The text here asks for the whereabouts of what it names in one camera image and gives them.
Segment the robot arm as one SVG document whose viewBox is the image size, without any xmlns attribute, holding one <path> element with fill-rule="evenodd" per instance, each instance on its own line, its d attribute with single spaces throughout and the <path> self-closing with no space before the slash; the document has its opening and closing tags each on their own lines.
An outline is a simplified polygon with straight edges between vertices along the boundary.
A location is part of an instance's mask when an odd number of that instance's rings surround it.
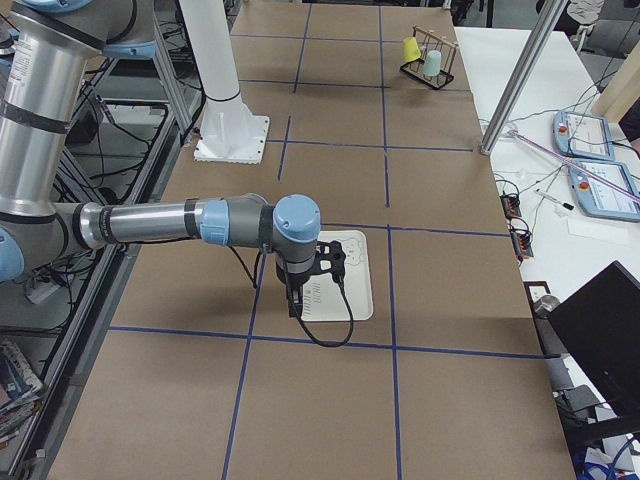
<svg viewBox="0 0 640 480">
<path fill-rule="evenodd" d="M 51 190 L 88 61 L 150 58 L 150 1 L 16 1 L 19 37 L 1 102 L 1 277 L 13 280 L 80 250 L 200 239 L 274 253 L 292 315 L 319 271 L 320 210 L 294 194 L 101 206 L 56 203 Z"/>
</svg>

